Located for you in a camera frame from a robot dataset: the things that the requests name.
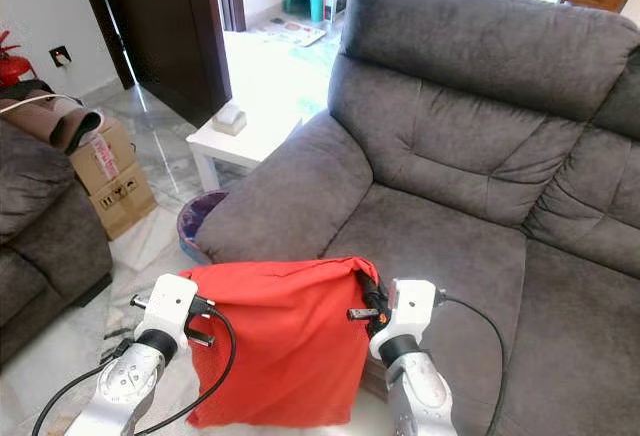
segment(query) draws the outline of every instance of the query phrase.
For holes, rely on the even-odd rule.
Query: baseboard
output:
[[[122,83],[119,78],[114,78],[111,81],[106,82],[102,86],[98,86],[97,88],[83,94],[80,96],[80,100],[87,107],[96,106],[105,99],[110,98],[111,96],[115,96],[116,94],[123,91]]]
[[[266,21],[276,16],[280,16],[283,13],[284,0],[274,4],[273,6],[263,9],[262,11],[254,14],[245,14],[245,21],[247,23],[247,29],[251,29],[257,23]]]

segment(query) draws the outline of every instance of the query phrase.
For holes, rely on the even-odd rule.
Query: marble floor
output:
[[[317,85],[312,89],[296,83],[295,91],[279,97],[271,83],[258,86],[260,97],[285,98],[283,108],[297,108],[311,117],[322,109],[332,58],[337,52],[339,32],[330,33],[325,47],[287,48],[273,43],[261,50],[264,41],[251,39],[251,34],[226,38],[234,94],[251,98],[252,83],[262,81],[262,73],[252,68],[256,58],[281,56],[280,63],[290,64],[291,80],[306,75]],[[242,49],[246,58],[242,59]],[[311,53],[316,52],[315,59]],[[177,244],[175,224],[182,206],[202,192],[194,162],[185,137],[194,128],[170,108],[145,90],[135,87],[122,91],[98,105],[107,115],[119,119],[132,137],[136,155],[158,201],[156,208],[131,230],[110,243],[114,258],[114,283],[84,308],[69,308],[36,336],[20,353],[7,362],[0,373],[0,436],[27,436],[40,410],[65,383],[97,364],[102,353],[131,330],[140,317],[135,308],[126,305],[132,292],[149,292],[150,281],[164,272],[179,272],[194,263]],[[244,168],[220,162],[218,165],[223,188],[231,187],[247,174]],[[69,397],[63,398],[52,412],[48,435],[62,435],[64,428],[86,403],[93,389],[90,381]],[[140,427],[159,420],[193,399],[197,378],[184,355],[167,371],[158,387],[156,403]],[[261,435],[261,436],[377,436],[391,434],[391,422],[385,405],[363,391],[359,392],[350,424],[311,430],[255,428],[232,425],[206,431],[196,431],[183,422],[176,422],[160,435]]]

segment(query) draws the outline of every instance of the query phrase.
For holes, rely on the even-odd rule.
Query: sofa backrest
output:
[[[618,15],[535,0],[349,4],[329,109],[374,178],[514,227],[640,45]]]
[[[640,278],[640,49],[545,188],[524,229]]]

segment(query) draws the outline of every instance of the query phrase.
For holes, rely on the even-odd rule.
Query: sofa seat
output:
[[[638,301],[639,280],[529,241],[500,434],[637,436]]]
[[[511,347],[525,268],[521,232],[374,184],[324,256],[347,255],[372,261],[387,285],[393,278],[428,279],[472,303],[496,321]],[[460,434],[483,434],[500,381],[492,329],[468,309],[447,303],[434,311],[421,346],[451,386]],[[368,361],[364,384],[384,393],[381,363]]]

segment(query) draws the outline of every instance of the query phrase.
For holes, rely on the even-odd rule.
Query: red cloth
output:
[[[360,258],[219,264],[183,273],[199,295],[216,302],[238,340],[229,377],[189,423],[347,423],[369,344],[365,323],[346,317],[347,309],[363,307],[359,269],[378,282],[373,264]],[[191,346],[202,393],[222,373],[231,345],[218,318],[199,317],[191,327],[216,337],[211,348]]]

